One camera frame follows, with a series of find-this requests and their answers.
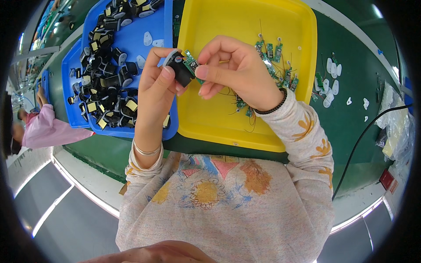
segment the black wire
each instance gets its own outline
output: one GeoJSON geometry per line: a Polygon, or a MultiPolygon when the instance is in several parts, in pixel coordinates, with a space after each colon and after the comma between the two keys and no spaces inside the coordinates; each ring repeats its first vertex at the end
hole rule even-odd
{"type": "Polygon", "coordinates": [[[364,136],[364,134],[367,132],[367,130],[371,127],[371,125],[373,125],[374,122],[376,122],[381,116],[385,115],[388,112],[396,111],[396,110],[399,110],[399,109],[406,109],[406,108],[409,108],[411,106],[412,106],[412,104],[401,106],[401,107],[387,109],[384,112],[382,112],[381,114],[379,114],[376,118],[374,118],[374,120],[372,122],[370,122],[370,124],[365,128],[365,130],[362,132],[361,136],[358,138],[357,142],[355,143],[354,148],[352,149],[351,154],[349,155],[348,162],[346,163],[346,166],[345,166],[345,169],[344,169],[344,173],[342,174],[341,180],[339,181],[338,186],[336,187],[335,193],[333,193],[332,201],[333,201],[333,199],[335,199],[335,196],[338,193],[339,187],[341,186],[342,181],[344,180],[346,170],[348,169],[349,163],[351,162],[351,158],[354,155],[355,149],[357,148],[360,140],[362,139],[362,137],[364,136]]]}

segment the wire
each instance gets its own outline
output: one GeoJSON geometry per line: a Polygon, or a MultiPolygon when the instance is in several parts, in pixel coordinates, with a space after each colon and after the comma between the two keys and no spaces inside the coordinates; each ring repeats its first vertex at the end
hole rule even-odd
{"type": "Polygon", "coordinates": [[[35,111],[37,111],[37,112],[39,112],[38,110],[37,110],[37,108],[34,106],[34,104],[32,103],[32,101],[31,100],[29,100],[27,97],[25,97],[25,96],[23,96],[23,95],[19,95],[19,94],[17,94],[16,92],[13,92],[16,96],[18,96],[18,97],[21,97],[21,98],[25,98],[25,99],[27,99],[28,101],[29,101],[29,103],[32,105],[32,107],[35,109],[35,111]]]}
{"type": "Polygon", "coordinates": [[[352,156],[354,155],[355,149],[357,148],[359,142],[361,141],[362,137],[367,132],[367,130],[374,124],[375,121],[377,121],[381,116],[385,115],[386,113],[391,112],[391,111],[396,111],[396,110],[399,110],[399,109],[406,109],[406,108],[409,108],[411,106],[412,106],[412,103],[409,104],[409,105],[401,106],[401,107],[395,107],[395,108],[387,109],[384,112],[382,112],[381,114],[379,114],[376,118],[374,118],[374,120],[372,122],[370,122],[370,124],[365,128],[365,130],[362,132],[361,136],[358,138],[357,142],[355,143],[354,148],[351,151],[351,154],[349,155],[348,162],[346,163],[346,166],[345,166],[345,169],[344,169],[344,173],[342,174],[341,180],[339,181],[338,186],[336,187],[335,193],[333,193],[332,201],[333,201],[333,199],[335,199],[335,196],[338,193],[339,187],[341,186],[342,181],[344,180],[346,170],[348,170],[348,166],[349,166],[349,163],[351,162],[352,156]]]}

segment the worker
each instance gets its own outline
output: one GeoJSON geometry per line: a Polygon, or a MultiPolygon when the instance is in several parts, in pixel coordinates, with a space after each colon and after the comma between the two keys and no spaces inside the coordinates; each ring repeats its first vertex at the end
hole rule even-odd
{"type": "Polygon", "coordinates": [[[186,90],[171,67],[157,67],[172,50],[152,48],[139,82],[121,252],[85,262],[316,260],[334,211],[332,148],[314,109],[276,86],[253,46],[217,36],[198,56],[199,95],[232,88],[282,140],[289,163],[177,152],[163,162],[162,122],[186,90]]]}
{"type": "Polygon", "coordinates": [[[13,123],[12,154],[18,154],[22,146],[37,149],[63,145],[83,140],[94,134],[86,129],[72,129],[67,122],[56,119],[53,105],[48,104],[42,86],[38,88],[37,102],[41,108],[39,114],[28,114],[24,109],[18,111],[18,117],[25,121],[26,128],[21,122],[13,123]]]}

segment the wrist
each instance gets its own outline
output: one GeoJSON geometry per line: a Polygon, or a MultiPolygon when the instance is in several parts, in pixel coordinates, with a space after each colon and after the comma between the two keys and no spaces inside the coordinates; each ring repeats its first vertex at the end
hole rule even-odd
{"type": "Polygon", "coordinates": [[[281,101],[284,99],[284,92],[277,89],[277,91],[272,95],[268,96],[267,100],[265,101],[265,104],[256,108],[258,111],[266,112],[269,111],[281,103],[281,101]]]}

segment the person's hand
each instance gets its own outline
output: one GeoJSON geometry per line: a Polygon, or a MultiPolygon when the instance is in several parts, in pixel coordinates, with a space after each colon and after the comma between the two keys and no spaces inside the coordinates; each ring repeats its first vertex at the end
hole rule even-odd
{"type": "Polygon", "coordinates": [[[174,95],[181,95],[185,88],[175,81],[170,66],[157,67],[174,48],[153,47],[146,59],[139,81],[136,126],[147,129],[161,127],[167,117],[174,95]]]}
{"type": "Polygon", "coordinates": [[[273,109],[283,99],[283,92],[254,46],[232,37],[217,36],[202,49],[197,61],[202,65],[196,68],[195,75],[206,80],[199,91],[204,99],[212,98],[224,86],[232,88],[248,105],[260,111],[273,109]]]}

